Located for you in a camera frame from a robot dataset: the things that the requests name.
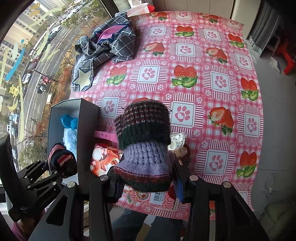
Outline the small dark striped sock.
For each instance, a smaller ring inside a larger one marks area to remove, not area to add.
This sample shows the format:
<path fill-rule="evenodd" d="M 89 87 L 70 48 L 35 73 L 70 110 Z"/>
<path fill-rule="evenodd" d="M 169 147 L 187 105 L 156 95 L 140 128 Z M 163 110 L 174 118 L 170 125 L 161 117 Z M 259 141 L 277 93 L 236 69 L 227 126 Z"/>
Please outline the small dark striped sock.
<path fill-rule="evenodd" d="M 62 143 L 53 145 L 48 156 L 49 171 L 55 172 L 68 178 L 76 175 L 78 172 L 77 162 L 74 154 L 67 150 Z"/>

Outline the light blue fluffy cloth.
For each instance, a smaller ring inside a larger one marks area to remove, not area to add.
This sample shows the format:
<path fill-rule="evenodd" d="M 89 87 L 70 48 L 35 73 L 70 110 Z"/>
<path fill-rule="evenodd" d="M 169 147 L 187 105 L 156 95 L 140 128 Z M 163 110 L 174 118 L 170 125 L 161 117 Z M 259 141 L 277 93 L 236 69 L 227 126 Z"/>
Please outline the light blue fluffy cloth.
<path fill-rule="evenodd" d="M 70 128 L 64 128 L 63 143 L 68 151 L 74 154 L 77 158 L 77 130 L 72 130 Z"/>

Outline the cream polka dot scrunchie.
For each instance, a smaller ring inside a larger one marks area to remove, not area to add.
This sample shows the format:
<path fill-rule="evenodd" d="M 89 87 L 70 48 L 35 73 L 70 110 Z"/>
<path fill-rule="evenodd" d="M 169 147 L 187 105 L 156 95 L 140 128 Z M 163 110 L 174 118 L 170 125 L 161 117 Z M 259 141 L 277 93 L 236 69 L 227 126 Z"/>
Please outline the cream polka dot scrunchie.
<path fill-rule="evenodd" d="M 173 132 L 170 134 L 171 143 L 168 145 L 168 150 L 174 153 L 178 158 L 184 157 L 188 151 L 185 147 L 186 134 L 184 132 Z"/>

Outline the white power strip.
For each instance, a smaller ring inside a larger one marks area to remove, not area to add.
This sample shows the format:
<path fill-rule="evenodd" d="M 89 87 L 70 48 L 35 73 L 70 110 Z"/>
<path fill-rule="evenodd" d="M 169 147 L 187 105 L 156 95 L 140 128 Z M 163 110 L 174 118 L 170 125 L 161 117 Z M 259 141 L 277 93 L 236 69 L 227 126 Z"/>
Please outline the white power strip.
<path fill-rule="evenodd" d="M 274 195 L 280 195 L 281 194 L 281 191 L 280 190 L 276 190 L 276 189 L 273 189 L 273 188 L 269 188 L 268 190 L 269 194 L 274 194 Z"/>

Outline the grey open cardboard box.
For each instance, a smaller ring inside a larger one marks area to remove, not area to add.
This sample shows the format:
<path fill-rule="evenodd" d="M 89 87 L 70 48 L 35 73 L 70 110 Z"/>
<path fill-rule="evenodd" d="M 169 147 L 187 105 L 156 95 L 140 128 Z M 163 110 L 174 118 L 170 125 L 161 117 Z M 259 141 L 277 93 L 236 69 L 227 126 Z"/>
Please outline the grey open cardboard box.
<path fill-rule="evenodd" d="M 82 194 L 88 195 L 91 182 L 96 178 L 90 171 L 100 108 L 82 98 L 69 99 L 51 107 L 48 125 L 48 151 L 62 143 L 77 162 L 78 173 L 63 180 L 74 181 Z"/>

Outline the red patterned tissue box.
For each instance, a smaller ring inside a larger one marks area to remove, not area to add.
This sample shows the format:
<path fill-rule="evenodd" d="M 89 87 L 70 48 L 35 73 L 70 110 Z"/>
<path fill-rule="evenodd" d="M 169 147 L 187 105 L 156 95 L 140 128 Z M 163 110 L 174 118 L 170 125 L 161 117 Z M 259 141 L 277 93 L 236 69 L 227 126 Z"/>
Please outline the red patterned tissue box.
<path fill-rule="evenodd" d="M 154 209 L 175 211 L 178 204 L 177 199 L 172 199 L 167 191 L 139 192 L 126 185 L 121 198 L 116 202 L 117 206 L 142 213 L 151 213 Z"/>

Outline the navy plaid folded garment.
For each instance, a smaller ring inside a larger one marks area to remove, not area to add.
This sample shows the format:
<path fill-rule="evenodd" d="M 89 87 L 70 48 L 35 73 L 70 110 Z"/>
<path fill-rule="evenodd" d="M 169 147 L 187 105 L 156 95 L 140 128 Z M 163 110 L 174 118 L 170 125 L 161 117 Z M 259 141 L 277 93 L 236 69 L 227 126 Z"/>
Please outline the navy plaid folded garment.
<path fill-rule="evenodd" d="M 72 92 L 88 90 L 93 83 L 95 68 L 111 60 L 121 63 L 134 59 L 136 34 L 127 12 L 120 11 L 75 44 L 75 65 L 70 85 Z"/>

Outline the pink strawberry paw tablecloth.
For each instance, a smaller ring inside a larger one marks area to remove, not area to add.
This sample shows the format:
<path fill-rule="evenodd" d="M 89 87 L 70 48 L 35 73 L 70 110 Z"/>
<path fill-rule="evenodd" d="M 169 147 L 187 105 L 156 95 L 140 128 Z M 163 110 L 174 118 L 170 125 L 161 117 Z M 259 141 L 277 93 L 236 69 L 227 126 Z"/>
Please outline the pink strawberry paw tablecloth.
<path fill-rule="evenodd" d="M 257 74 L 243 41 L 243 24 L 190 11 L 158 11 L 130 18 L 134 59 L 95 68 L 92 86 L 72 92 L 101 109 L 98 127 L 138 98 L 162 102 L 171 132 L 186 134 L 191 173 L 230 182 L 251 204 L 263 141 L 263 104 Z"/>

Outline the white slippers on floor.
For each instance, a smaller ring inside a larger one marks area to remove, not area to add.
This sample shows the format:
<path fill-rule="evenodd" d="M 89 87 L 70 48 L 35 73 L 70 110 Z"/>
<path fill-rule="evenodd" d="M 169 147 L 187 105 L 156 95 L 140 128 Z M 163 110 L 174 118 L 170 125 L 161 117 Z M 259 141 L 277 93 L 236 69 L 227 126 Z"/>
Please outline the white slippers on floor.
<path fill-rule="evenodd" d="M 279 65 L 278 61 L 273 56 L 270 56 L 269 64 L 278 74 L 281 73 L 280 65 Z"/>

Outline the red plastic stool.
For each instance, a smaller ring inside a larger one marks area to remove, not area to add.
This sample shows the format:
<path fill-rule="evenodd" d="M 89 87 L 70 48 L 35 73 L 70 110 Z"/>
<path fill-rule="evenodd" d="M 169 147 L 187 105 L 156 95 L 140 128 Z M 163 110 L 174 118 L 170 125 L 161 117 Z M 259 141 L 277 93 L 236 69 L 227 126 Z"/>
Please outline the red plastic stool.
<path fill-rule="evenodd" d="M 283 73 L 285 75 L 289 75 L 295 69 L 295 56 L 292 53 L 292 51 L 290 51 L 288 49 L 289 44 L 290 43 L 288 40 L 284 40 L 283 42 L 281 42 L 279 44 L 279 46 L 275 52 L 276 55 L 282 55 L 285 58 L 285 60 L 287 61 L 287 66 L 283 70 Z"/>

